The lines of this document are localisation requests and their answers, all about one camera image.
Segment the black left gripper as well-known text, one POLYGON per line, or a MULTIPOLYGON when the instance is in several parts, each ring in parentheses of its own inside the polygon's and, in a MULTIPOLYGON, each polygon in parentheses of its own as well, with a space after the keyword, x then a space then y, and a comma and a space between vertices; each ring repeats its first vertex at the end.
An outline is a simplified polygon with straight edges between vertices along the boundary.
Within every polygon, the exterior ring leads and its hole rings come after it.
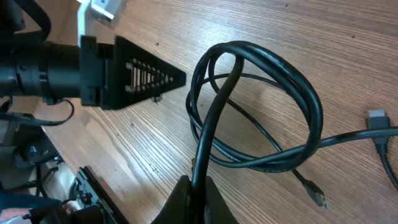
POLYGON ((1 41, 1 96, 41 96, 53 105, 119 110, 180 88, 187 74, 129 40, 83 37, 81 46, 1 41))

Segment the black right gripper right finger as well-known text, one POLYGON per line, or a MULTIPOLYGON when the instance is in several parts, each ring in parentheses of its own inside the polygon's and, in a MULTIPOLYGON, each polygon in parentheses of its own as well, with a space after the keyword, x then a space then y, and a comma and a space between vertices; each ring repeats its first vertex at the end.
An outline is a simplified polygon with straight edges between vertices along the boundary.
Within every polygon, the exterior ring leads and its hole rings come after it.
POLYGON ((239 224, 210 176, 205 180, 204 224, 239 224))

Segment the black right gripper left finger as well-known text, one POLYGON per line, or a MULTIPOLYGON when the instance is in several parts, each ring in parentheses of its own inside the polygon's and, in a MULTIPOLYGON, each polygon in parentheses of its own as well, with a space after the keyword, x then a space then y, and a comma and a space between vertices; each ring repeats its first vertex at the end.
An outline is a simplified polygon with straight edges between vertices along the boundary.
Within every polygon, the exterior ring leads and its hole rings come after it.
POLYGON ((192 224, 193 190, 187 175, 181 176, 152 224, 192 224))

